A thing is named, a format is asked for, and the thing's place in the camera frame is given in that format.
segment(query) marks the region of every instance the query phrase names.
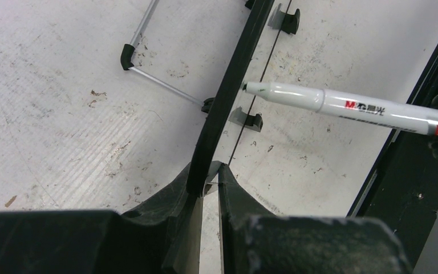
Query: scratched white surface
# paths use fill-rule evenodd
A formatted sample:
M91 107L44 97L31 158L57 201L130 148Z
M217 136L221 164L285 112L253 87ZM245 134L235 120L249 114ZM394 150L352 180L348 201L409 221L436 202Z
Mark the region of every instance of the scratched white surface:
M119 64L148 2L0 1L0 210L123 212L190 161L205 115ZM193 5L167 2L157 7L162 15ZM166 17L151 21L142 44L150 47L139 47L145 56L136 65L142 58L141 69L199 99L212 96L248 16L242 1L220 2L197 4L183 21L171 17L177 29L167 35L160 32ZM403 102L438 42L435 1L293 0L296 8L300 30L279 36L266 81L299 79ZM210 17L216 25L197 27ZM205 42L188 43L194 37ZM168 45L173 50L162 55ZM258 52L270 46L261 43ZM388 130L259 99L256 112L265 125L260 134L244 131L232 161L238 181L276 213L344 215ZM218 147L221 157L230 144ZM205 198L201 273L219 273L217 227L212 194Z

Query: silver rod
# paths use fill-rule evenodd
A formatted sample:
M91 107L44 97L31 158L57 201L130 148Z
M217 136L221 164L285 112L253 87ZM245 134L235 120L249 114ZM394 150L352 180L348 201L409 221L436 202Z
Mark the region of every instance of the silver rod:
M133 70L134 72L137 72L138 74L140 74L140 75L142 75L142 76L144 76L144 77L154 81L155 83L157 83L157 84L167 88L169 91L177 94L178 96L180 96L182 98L185 98L185 99L191 101L192 103L198 104L201 107L204 106L204 103L201 100L196 99L196 98L190 96L189 94L187 94L187 93L185 93L183 91L178 90L177 88L175 88L175 87L173 87L173 86L163 82L162 80L159 80L159 79L155 78L154 76L151 76L150 74L147 74L146 72L143 72L143 71L139 70L136 67L130 67L128 69L129 70Z
M151 0L150 5L148 5L148 8L142 18L142 21L140 21L139 27L135 31L135 34L133 35L132 40L130 41L130 45L133 47L137 47L140 43L140 39L143 36L143 32L147 28L148 21L150 21L150 18L152 17L153 11L155 10L155 7L159 3L159 0Z

